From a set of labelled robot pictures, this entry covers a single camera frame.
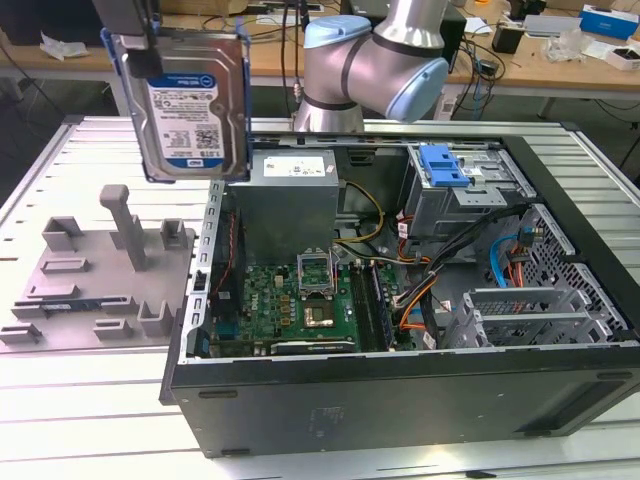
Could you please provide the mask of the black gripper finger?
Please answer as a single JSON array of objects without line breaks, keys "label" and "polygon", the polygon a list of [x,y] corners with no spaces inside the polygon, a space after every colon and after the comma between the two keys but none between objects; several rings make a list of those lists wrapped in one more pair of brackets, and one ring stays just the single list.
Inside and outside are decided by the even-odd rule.
[{"label": "black gripper finger", "polygon": [[134,78],[148,79],[162,75],[162,62],[157,48],[157,31],[161,14],[158,1],[132,1],[131,20],[122,34],[128,53],[130,72]]}]

